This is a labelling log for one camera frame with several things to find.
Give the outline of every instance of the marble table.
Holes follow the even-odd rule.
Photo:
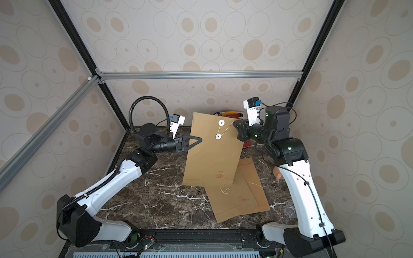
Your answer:
[[[189,134],[190,128],[180,128],[178,133]],[[118,166],[138,146],[130,134]],[[158,161],[152,169],[111,198],[98,217],[128,220],[141,229],[252,229],[257,224],[273,221],[297,224],[297,219],[289,219],[284,214],[285,204],[291,198],[287,184],[284,180],[275,179],[273,168],[262,161],[261,152],[258,153],[253,146],[244,148],[241,158],[252,157],[271,210],[238,216],[223,223],[216,222],[203,187],[181,185],[186,153],[161,153],[157,156]]]

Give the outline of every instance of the brown envelope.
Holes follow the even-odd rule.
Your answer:
[[[216,221],[221,223],[258,207],[241,173],[236,173],[234,182],[229,187],[205,187]]]
[[[220,127],[221,119],[225,124]],[[194,113],[191,135],[201,137],[202,142],[188,151],[183,185],[225,187],[233,183],[244,144],[237,139],[238,132],[232,125],[236,120]],[[218,130],[222,135],[219,140],[215,138]]]
[[[255,197],[258,203],[258,207],[250,210],[247,213],[240,215],[269,211],[270,206],[268,204],[267,197],[265,196],[264,189],[262,188],[261,181],[258,177],[257,170],[251,158],[240,159],[238,162],[237,173],[241,173],[244,180],[247,182],[249,189]]]

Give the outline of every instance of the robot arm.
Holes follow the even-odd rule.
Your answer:
[[[310,172],[308,155],[299,139],[290,137],[289,107],[265,107],[265,121],[259,117],[261,101],[244,101],[248,120],[235,121],[238,139],[254,139],[263,144],[273,158],[275,166],[285,178],[294,207],[298,227],[275,222],[262,227],[267,240],[286,244],[295,257],[315,253],[345,241],[344,233],[334,229],[321,204]]]
[[[183,116],[174,114],[177,121]],[[57,201],[56,230],[60,230],[76,247],[92,241],[125,241],[133,226],[123,221],[104,220],[96,217],[102,206],[127,184],[145,174],[158,160],[155,153],[188,151],[202,142],[199,137],[176,134],[174,138],[160,133],[154,124],[146,124],[139,131],[140,147],[128,158],[93,186],[70,198],[64,195]],[[197,142],[189,145],[189,140]]]

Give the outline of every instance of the patterned wallpaper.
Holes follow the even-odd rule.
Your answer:
[[[332,0],[62,0],[101,71],[294,70]]]
[[[58,257],[56,201],[105,176],[124,132],[93,87],[0,193],[0,257]]]
[[[0,1],[0,168],[89,74],[45,0]]]
[[[102,71],[302,69],[332,0],[63,0]],[[127,117],[149,94],[191,125],[192,113],[244,110],[241,100],[288,99],[295,78],[108,81]],[[163,120],[145,101],[135,125]]]
[[[170,116],[173,113],[185,116],[184,125],[192,124],[193,112],[245,111],[242,102],[255,96],[268,105],[285,102],[296,82],[296,78],[106,81],[125,117],[135,99],[151,95],[165,104]],[[134,125],[157,124],[164,119],[161,105],[149,99],[140,102],[133,114]]]
[[[296,103],[338,257],[413,253],[412,26],[412,1],[347,1]]]

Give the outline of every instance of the string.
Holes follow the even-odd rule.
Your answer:
[[[230,126],[227,127],[227,129],[225,129],[225,131],[221,134],[221,136],[224,135],[224,133],[228,130],[228,128],[231,127],[231,125],[232,125],[232,123],[230,124]]]
[[[231,193],[231,189],[229,189],[229,188],[225,189],[225,191],[230,190],[228,193],[224,192],[221,187],[220,187],[220,189],[221,189],[221,192],[223,192],[224,194],[229,194],[229,193]]]
[[[245,181],[245,182],[247,182],[247,183],[253,184],[253,185],[257,185],[257,184],[254,184],[254,183],[248,182],[248,181],[246,181],[245,179],[244,179],[244,181]]]

